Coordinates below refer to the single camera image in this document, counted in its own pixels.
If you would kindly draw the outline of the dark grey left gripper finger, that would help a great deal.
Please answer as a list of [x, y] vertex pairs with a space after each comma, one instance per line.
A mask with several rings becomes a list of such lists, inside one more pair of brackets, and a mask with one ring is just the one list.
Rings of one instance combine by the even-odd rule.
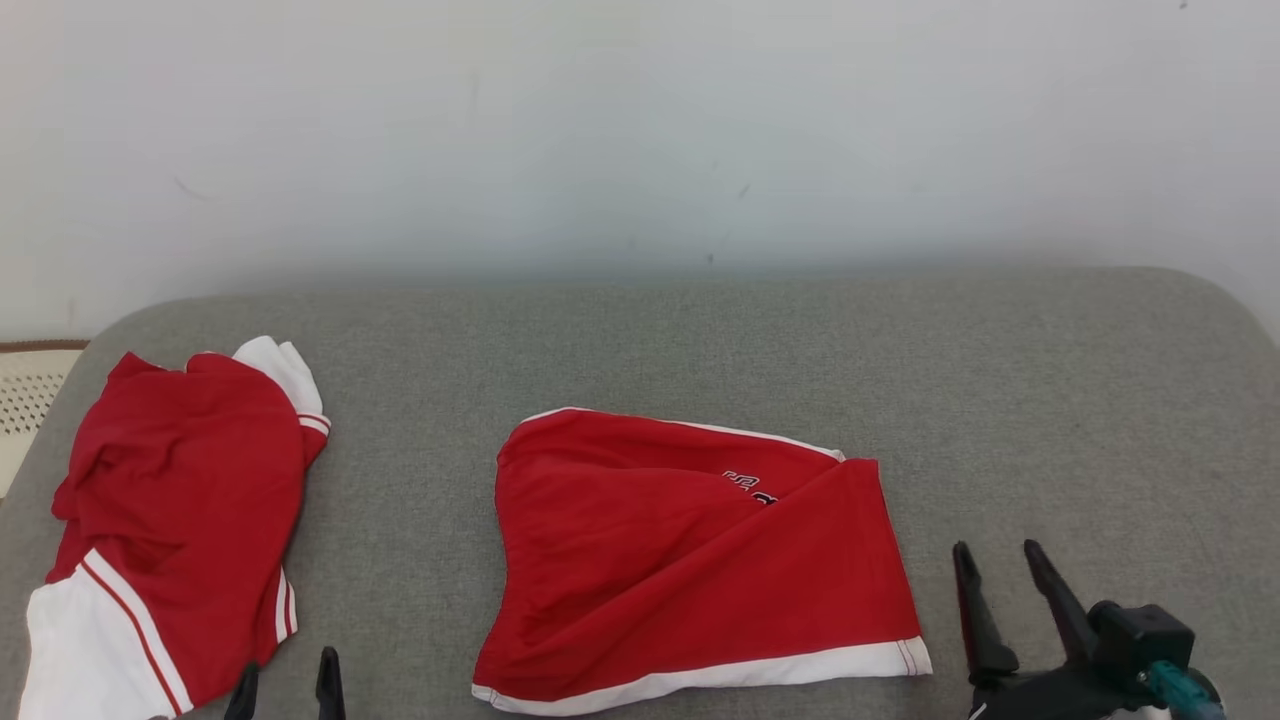
[[250, 662], [229, 694], [225, 720], [252, 720], [256, 712], [259, 692], [259, 665]]
[[324, 647], [316, 680], [319, 720], [346, 720], [346, 697], [337, 650]]

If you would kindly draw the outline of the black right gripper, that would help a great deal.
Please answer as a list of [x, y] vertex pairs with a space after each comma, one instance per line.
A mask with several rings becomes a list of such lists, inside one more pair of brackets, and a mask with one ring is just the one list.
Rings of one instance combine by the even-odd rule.
[[982, 592], [977, 561], [969, 546], [957, 542], [954, 571], [973, 687], [970, 717], [1105, 719], [1120, 711], [1160, 711], [1161, 701], [1138, 682], [1134, 665], [1092, 660], [1097, 635], [1088, 612], [1043, 546], [1025, 539], [1023, 551], [1036, 588], [1050, 607], [1068, 664], [1044, 673], [1018, 673], [1018, 656], [1004, 643]]

